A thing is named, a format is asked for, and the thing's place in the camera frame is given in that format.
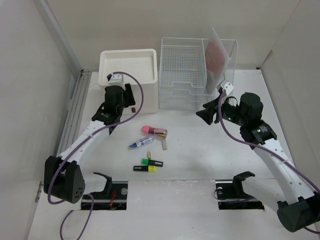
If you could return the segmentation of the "white drawer organizer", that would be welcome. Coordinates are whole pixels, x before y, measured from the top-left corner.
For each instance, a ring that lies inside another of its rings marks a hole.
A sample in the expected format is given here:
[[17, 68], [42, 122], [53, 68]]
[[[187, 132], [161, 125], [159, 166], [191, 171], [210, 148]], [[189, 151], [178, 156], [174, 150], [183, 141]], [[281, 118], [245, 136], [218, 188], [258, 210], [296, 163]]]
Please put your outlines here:
[[109, 85], [107, 75], [125, 72], [135, 77], [143, 90], [142, 114], [159, 111], [159, 82], [157, 52], [152, 49], [105, 50], [100, 54], [98, 84]]

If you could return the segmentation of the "pink-capped marker jar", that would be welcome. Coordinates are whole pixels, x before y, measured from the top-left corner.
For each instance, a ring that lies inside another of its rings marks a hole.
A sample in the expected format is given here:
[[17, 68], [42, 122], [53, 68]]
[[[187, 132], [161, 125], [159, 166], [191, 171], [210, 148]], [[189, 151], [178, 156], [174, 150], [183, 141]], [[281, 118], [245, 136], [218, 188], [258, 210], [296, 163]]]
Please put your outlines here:
[[151, 127], [148, 125], [145, 125], [142, 127], [142, 132], [146, 135], [155, 135], [159, 138], [165, 139], [168, 135], [168, 131], [164, 128], [157, 128], [157, 127]]

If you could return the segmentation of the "booklet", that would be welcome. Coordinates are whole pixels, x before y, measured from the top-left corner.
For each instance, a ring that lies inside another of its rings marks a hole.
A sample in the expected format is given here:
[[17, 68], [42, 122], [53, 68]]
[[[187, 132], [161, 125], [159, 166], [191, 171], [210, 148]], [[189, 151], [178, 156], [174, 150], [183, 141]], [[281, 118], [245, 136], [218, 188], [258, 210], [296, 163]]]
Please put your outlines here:
[[214, 94], [230, 60], [231, 58], [223, 46], [222, 41], [215, 29], [212, 28], [205, 50], [205, 66], [207, 72], [206, 91], [209, 95]]

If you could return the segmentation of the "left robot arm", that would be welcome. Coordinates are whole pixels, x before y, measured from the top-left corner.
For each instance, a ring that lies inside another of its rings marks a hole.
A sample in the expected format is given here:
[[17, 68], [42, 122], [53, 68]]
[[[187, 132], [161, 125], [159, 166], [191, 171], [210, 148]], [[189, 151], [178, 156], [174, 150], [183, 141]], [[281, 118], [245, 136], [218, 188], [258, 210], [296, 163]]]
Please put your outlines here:
[[107, 198], [112, 192], [110, 176], [94, 172], [84, 176], [82, 168], [86, 158], [118, 125], [125, 108], [135, 105], [132, 87], [129, 83], [111, 85], [105, 88], [104, 102], [91, 118], [82, 135], [58, 156], [49, 156], [44, 165], [43, 190], [51, 205], [63, 202], [77, 203], [83, 196], [97, 194]]

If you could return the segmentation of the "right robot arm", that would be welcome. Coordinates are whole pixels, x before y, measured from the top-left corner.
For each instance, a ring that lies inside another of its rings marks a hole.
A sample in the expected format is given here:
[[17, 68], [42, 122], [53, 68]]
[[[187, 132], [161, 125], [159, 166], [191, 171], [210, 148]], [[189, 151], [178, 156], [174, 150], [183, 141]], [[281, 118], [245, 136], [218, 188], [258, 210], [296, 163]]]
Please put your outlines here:
[[316, 234], [317, 231], [309, 227], [320, 221], [320, 189], [296, 169], [284, 153], [276, 133], [262, 120], [264, 105], [260, 97], [246, 92], [236, 105], [228, 101], [229, 97], [223, 90], [218, 98], [205, 103], [203, 110], [196, 115], [208, 125], [215, 123], [224, 127], [224, 121], [238, 125], [241, 139], [230, 133], [227, 135], [240, 144], [250, 146], [279, 185], [279, 190], [276, 190], [267, 183], [261, 184], [254, 173], [243, 172], [233, 177], [231, 198], [253, 197], [272, 209], [287, 231], [294, 233], [305, 229]]

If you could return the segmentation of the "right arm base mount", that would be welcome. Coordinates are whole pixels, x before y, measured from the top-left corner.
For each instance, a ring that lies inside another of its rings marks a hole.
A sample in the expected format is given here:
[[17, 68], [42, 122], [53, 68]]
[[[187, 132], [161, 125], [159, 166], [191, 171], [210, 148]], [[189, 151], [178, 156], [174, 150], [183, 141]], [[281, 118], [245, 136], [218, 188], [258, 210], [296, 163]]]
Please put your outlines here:
[[213, 197], [218, 200], [219, 210], [264, 210], [264, 204], [243, 190], [242, 183], [254, 177], [250, 171], [239, 173], [233, 179], [215, 181]]

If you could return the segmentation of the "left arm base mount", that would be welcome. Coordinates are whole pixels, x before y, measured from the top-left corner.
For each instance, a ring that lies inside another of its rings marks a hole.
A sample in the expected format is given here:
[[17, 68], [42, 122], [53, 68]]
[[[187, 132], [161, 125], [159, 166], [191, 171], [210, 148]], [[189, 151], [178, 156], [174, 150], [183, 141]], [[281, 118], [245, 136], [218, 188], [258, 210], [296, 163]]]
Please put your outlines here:
[[124, 211], [127, 209], [128, 182], [114, 181], [111, 176], [94, 172], [84, 177], [85, 189], [81, 210]]

